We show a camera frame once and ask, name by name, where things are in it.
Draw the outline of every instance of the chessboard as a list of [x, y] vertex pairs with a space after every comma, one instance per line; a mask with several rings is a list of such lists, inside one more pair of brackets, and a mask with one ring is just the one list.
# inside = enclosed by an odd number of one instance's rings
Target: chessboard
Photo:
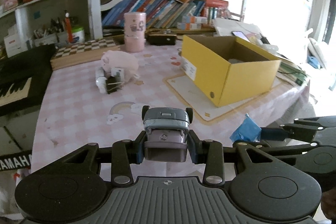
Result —
[[60, 48], [51, 58], [50, 63], [53, 70], [58, 70], [73, 65], [100, 60], [103, 53], [112, 50], [119, 51], [120, 45], [117, 45], [111, 38], [103, 38], [78, 43]]

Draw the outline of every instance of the table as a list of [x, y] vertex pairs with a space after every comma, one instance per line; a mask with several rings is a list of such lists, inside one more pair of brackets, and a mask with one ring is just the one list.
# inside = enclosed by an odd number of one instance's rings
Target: table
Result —
[[[143, 52], [135, 53], [140, 78], [110, 95], [100, 94], [95, 85], [95, 68], [100, 61], [54, 71], [37, 121], [32, 171], [90, 142], [106, 147], [122, 139], [134, 140], [143, 130], [141, 109], [145, 104], [184, 109], [186, 105], [163, 81], [181, 73], [180, 47], [178, 42], [175, 46], [148, 46]], [[282, 82], [271, 92], [229, 112], [216, 124], [209, 126], [195, 118], [191, 129], [200, 139], [214, 139], [231, 146], [229, 137], [242, 123], [245, 113], [265, 127], [280, 118], [303, 91], [303, 87]], [[144, 161], [131, 168], [136, 178], [138, 175], [183, 176], [204, 166], [193, 165], [189, 158], [186, 163], [178, 164]], [[101, 176], [108, 180], [108, 175], [108, 166], [102, 168]]]

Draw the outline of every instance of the pink tumbler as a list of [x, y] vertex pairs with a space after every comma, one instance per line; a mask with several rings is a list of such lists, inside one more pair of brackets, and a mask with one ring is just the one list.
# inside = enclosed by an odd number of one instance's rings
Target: pink tumbler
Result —
[[130, 12], [125, 18], [125, 47], [127, 52], [141, 52], [145, 47], [146, 13]]

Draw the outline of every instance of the stuffed animal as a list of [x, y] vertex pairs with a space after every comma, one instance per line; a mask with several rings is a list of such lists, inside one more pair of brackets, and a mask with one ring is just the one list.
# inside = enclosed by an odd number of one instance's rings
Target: stuffed animal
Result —
[[101, 66], [107, 73], [110, 73], [112, 68], [123, 69], [124, 83], [127, 83], [137, 74], [139, 63], [134, 55], [127, 52], [107, 51], [101, 58]]

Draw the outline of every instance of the gray toy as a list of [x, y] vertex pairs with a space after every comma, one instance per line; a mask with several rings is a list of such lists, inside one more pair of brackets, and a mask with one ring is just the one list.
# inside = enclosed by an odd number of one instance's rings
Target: gray toy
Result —
[[145, 159], [154, 161], [185, 162], [187, 135], [193, 121], [193, 109], [143, 106], [142, 120], [147, 141]]

